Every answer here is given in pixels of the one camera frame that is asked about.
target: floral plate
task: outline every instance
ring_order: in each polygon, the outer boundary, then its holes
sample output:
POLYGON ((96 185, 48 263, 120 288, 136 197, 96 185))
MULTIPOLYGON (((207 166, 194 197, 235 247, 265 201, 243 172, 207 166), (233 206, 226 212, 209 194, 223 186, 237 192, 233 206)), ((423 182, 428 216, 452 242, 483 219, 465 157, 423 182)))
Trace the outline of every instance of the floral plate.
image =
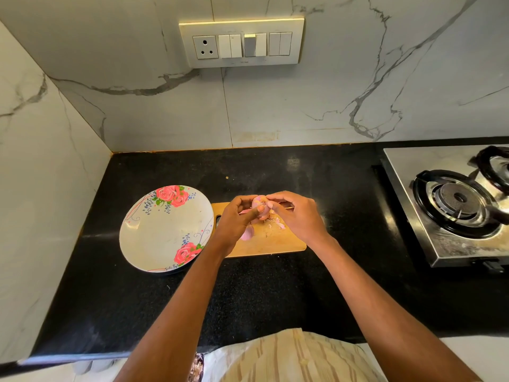
POLYGON ((120 227, 120 249, 139 270, 169 273, 193 260, 209 240, 214 212, 207 197, 185 185, 140 198, 120 227))

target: beige striped shirt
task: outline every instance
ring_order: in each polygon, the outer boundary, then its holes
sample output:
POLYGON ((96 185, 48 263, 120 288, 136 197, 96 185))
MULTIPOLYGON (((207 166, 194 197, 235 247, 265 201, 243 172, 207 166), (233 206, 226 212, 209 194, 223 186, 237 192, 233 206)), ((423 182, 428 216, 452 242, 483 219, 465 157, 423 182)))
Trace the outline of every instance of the beige striped shirt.
POLYGON ((202 382, 382 382, 364 351, 351 343, 285 329, 205 355, 202 382))

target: marble wall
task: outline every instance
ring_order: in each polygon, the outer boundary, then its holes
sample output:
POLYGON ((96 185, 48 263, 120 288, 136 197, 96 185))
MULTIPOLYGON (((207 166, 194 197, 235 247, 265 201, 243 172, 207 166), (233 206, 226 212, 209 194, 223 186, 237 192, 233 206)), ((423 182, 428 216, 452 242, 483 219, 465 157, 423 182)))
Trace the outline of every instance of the marble wall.
POLYGON ((0 0, 114 151, 508 135, 509 0, 0 0), (178 23, 305 16, 299 64, 191 70, 178 23))
POLYGON ((26 358, 110 150, 0 23, 0 363, 26 358))

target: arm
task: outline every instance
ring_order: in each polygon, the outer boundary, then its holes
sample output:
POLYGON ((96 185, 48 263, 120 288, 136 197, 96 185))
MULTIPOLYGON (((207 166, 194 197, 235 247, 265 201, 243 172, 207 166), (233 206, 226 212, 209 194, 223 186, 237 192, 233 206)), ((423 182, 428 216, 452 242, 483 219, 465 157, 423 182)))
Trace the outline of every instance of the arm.
POLYGON ((187 381, 220 264, 259 210, 239 212, 250 208, 255 197, 236 197, 225 208, 207 246, 131 353, 115 382, 187 381))
POLYGON ((269 207, 325 264, 389 381, 480 381, 346 254, 327 233, 313 199, 290 192, 267 198, 273 200, 269 207))

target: countertop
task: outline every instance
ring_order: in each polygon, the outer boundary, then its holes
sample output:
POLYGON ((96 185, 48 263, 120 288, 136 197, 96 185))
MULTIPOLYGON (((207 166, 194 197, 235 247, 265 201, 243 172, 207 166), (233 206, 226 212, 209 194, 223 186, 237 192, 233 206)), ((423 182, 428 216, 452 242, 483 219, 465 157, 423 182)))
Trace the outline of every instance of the countertop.
MULTIPOLYGON (((509 276, 430 268, 389 184, 384 147, 507 143, 509 138, 114 154, 29 362, 127 356, 185 273, 146 274, 122 256, 119 229, 151 190, 185 184, 210 202, 290 190, 316 200, 327 229, 394 299, 438 336, 509 336, 509 276)), ((364 342, 325 266, 307 249, 226 259, 199 349, 302 327, 364 342)))

